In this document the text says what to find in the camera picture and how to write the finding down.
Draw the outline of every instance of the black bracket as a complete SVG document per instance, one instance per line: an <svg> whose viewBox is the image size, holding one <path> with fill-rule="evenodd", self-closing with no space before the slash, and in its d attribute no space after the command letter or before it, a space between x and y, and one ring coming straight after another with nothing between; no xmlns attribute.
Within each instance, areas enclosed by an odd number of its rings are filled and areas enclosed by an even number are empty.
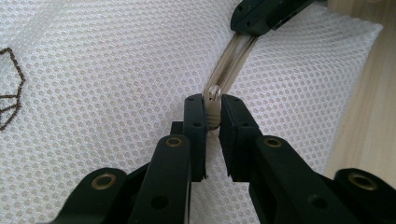
<svg viewBox="0 0 396 224"><path fill-rule="evenodd" d="M233 181L249 182L261 223L395 223L396 190L358 169L330 180L284 139L262 135L242 100L223 95L219 140Z"/></svg>
<svg viewBox="0 0 396 224"><path fill-rule="evenodd" d="M313 2L314 0L243 0L233 12L231 29L244 35L264 35L285 24Z"/></svg>

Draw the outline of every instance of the white mesh fabric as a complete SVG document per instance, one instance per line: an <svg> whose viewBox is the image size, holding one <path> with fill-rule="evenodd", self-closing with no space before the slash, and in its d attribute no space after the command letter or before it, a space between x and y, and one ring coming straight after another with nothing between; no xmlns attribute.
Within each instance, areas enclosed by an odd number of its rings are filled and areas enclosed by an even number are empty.
<svg viewBox="0 0 396 224"><path fill-rule="evenodd" d="M91 171L130 173L148 162L171 121L182 120L184 98L205 87L233 36L229 21L237 4L0 5L0 49L13 49L26 78L22 108L0 132L0 223L50 221ZM322 171L379 30L312 6L261 37L231 94L246 101L264 133L285 137ZM0 59L0 67L10 65L6 54ZM12 71L0 76L15 77ZM0 80L1 92L13 91L18 82ZM319 139L312 141L313 134ZM191 222L258 222L247 185L226 177L213 136L207 154L209 178L192 186Z"/></svg>

